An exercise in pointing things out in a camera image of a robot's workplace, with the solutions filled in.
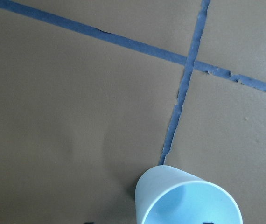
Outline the blue cup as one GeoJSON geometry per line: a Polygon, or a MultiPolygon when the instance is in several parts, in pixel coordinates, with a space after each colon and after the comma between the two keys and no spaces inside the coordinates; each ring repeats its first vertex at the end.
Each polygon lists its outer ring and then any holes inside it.
{"type": "Polygon", "coordinates": [[[138,224],[241,224],[233,197],[216,184],[159,165],[147,170],[135,189],[138,224]]]}

